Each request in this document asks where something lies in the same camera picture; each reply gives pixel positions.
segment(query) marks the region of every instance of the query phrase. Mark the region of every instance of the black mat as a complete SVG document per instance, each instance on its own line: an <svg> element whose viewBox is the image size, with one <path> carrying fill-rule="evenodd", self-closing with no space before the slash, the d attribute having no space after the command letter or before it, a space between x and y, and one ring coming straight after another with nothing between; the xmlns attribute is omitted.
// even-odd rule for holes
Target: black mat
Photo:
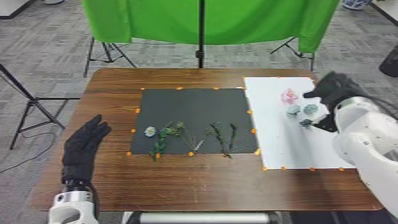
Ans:
<svg viewBox="0 0 398 224"><path fill-rule="evenodd" d="M196 153L220 153L220 144L214 135L205 136L209 123L216 122L221 128L225 148L230 140L230 126L234 124L236 137L230 153L252 153L257 149L255 136L250 133L252 120L246 114L246 98L241 89L150 89L141 92L140 114L134 126L131 153L147 154L152 150L157 137L147 138L147 126L163 128L172 121L180 121L195 141L204 140ZM186 154L189 148L180 138L166 137L164 154Z"/></svg>

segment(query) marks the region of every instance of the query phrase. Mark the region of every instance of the flower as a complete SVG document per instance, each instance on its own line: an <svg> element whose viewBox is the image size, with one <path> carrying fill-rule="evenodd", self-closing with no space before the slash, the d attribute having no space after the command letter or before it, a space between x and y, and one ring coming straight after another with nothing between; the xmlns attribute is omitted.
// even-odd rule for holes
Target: flower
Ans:
<svg viewBox="0 0 398 224"><path fill-rule="evenodd" d="M145 133L145 137L150 138L154 136L154 134L156 134L156 128L148 126L145 128L143 133Z"/></svg>

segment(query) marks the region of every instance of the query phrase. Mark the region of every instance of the green backdrop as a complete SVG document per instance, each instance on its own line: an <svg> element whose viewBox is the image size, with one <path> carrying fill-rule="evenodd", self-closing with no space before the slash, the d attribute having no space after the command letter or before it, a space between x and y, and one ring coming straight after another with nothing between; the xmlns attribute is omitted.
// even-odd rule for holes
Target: green backdrop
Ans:
<svg viewBox="0 0 398 224"><path fill-rule="evenodd" d="M241 44L298 37L315 51L339 0L205 0L205 44ZM97 41L131 37L196 44L198 0L83 0Z"/></svg>

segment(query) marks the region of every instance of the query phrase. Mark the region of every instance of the gray carpet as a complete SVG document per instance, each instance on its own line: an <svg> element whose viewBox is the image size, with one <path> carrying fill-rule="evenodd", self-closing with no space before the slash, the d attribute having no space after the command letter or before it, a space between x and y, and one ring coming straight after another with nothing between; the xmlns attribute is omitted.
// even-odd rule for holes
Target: gray carpet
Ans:
<svg viewBox="0 0 398 224"><path fill-rule="evenodd" d="M79 1L68 0L58 6L33 3L12 20L0 20L0 63L37 96L79 96L88 78L81 78L90 31L83 18ZM330 70L351 74L371 94L394 103L398 79L378 72L378 64L398 43L398 29L376 11L367 7L362 12L337 9L328 32L315 53L315 76ZM241 68L308 68L305 59L298 59L282 49L269 55L282 41L234 46L205 47L205 67ZM122 50L138 67L195 67L193 45L134 40ZM120 59L115 64L92 63L92 71L104 66L127 66ZM29 158L51 143L51 135L21 138L17 147L8 151L10 137L21 116L24 99L0 81L0 170ZM45 104L49 110L58 104ZM74 103L65 107L60 120L67 124ZM42 117L37 111L28 122ZM31 136L56 132L49 125L24 133ZM28 209L28 195L38 180L42 164L49 152L22 166L0 174L0 223L45 223L45 213ZM118 214L102 213L102 223L118 223Z"/></svg>

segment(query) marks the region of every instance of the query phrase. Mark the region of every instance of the white paper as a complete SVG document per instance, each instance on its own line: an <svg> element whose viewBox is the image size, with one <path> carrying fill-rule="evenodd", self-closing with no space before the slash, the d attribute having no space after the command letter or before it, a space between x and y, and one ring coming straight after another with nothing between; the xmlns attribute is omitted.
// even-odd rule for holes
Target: white paper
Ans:
<svg viewBox="0 0 398 224"><path fill-rule="evenodd" d="M312 80L305 77L244 78L244 94L252 110L257 143L266 169L353 168L339 158L331 148L330 133L315 127L303 128L298 122L326 114L319 98L303 99L301 93L314 88ZM291 89L298 100L294 104L303 109L307 104L317 105L314 115L298 113L287 116L289 105L280 100L283 91Z"/></svg>

